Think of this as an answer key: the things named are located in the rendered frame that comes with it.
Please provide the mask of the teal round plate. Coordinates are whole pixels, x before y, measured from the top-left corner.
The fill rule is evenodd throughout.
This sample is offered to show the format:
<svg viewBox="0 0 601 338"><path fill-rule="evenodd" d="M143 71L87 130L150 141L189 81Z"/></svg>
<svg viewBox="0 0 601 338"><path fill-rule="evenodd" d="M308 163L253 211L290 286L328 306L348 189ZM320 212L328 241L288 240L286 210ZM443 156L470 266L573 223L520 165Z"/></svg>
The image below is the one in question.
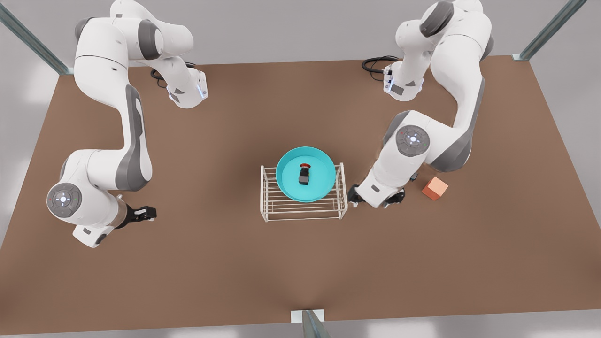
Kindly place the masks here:
<svg viewBox="0 0 601 338"><path fill-rule="evenodd" d="M309 203L328 195L336 180L336 167L327 154L314 147L288 151L276 167L280 190L294 201Z"/></svg>

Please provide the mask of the orange cube block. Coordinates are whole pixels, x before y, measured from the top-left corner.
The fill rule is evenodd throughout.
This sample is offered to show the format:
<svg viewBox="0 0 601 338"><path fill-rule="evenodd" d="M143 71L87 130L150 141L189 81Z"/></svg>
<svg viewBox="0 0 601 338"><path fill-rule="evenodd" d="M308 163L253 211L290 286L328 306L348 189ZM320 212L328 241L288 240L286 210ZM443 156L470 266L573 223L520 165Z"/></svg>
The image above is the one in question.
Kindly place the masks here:
<svg viewBox="0 0 601 338"><path fill-rule="evenodd" d="M422 193L429 197L431 200L438 200L444 192L447 190L448 184L442 181L440 178L434 176L427 182L422 190Z"/></svg>

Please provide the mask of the silver frame post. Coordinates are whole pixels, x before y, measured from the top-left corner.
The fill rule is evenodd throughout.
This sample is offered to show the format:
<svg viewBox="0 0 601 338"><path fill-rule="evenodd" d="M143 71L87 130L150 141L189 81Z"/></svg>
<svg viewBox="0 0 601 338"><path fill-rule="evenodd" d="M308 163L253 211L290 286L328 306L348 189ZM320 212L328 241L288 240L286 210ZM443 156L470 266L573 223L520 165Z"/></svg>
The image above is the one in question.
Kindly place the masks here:
<svg viewBox="0 0 601 338"><path fill-rule="evenodd" d="M291 323L302 323L303 338L332 338L324 326L323 309L291 311Z"/></svg>
<svg viewBox="0 0 601 338"><path fill-rule="evenodd" d="M32 50L45 64L58 75L73 75L73 68L67 67L52 51L50 51L24 24L0 3L0 22L2 22L17 38Z"/></svg>
<svg viewBox="0 0 601 338"><path fill-rule="evenodd" d="M535 36L524 50L518 54L512 54L514 61L529 61L532 57L573 17L573 15L588 0L568 0L565 5L552 17L547 25Z"/></svg>

